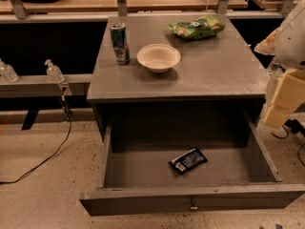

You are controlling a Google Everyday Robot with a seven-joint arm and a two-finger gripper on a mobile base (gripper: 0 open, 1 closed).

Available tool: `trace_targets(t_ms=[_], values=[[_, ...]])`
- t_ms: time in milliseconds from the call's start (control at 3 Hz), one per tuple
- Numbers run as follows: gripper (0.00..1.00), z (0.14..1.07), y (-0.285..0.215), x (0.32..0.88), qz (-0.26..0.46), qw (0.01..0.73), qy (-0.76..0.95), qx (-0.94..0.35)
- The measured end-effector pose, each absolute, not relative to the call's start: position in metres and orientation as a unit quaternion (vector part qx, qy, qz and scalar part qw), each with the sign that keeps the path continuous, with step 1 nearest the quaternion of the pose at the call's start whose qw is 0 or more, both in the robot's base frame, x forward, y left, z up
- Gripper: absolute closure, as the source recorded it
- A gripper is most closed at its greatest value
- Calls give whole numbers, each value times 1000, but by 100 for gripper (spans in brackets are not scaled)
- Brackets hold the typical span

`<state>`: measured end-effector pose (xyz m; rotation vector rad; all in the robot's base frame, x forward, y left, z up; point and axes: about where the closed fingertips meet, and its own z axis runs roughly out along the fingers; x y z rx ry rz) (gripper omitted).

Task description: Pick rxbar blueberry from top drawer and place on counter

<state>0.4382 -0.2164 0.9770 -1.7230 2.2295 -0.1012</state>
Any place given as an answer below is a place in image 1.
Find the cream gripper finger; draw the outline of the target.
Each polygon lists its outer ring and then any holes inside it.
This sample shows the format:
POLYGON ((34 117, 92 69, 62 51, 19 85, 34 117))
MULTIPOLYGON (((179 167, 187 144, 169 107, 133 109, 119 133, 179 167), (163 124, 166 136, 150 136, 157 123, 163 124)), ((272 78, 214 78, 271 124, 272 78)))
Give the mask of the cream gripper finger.
POLYGON ((263 123, 273 128, 279 128, 288 120, 290 113, 287 109, 269 106, 263 117, 263 123))
POLYGON ((289 69, 277 80, 271 105, 278 110, 293 113, 305 103, 305 72, 289 69))

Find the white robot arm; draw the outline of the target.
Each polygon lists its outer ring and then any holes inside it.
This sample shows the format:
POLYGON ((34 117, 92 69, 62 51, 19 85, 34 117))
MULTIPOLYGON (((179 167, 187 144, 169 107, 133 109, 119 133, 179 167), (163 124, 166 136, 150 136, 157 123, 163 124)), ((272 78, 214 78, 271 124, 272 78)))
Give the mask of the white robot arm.
POLYGON ((267 68, 271 79, 263 122, 279 128, 305 103, 305 0, 254 51, 274 57, 267 68))

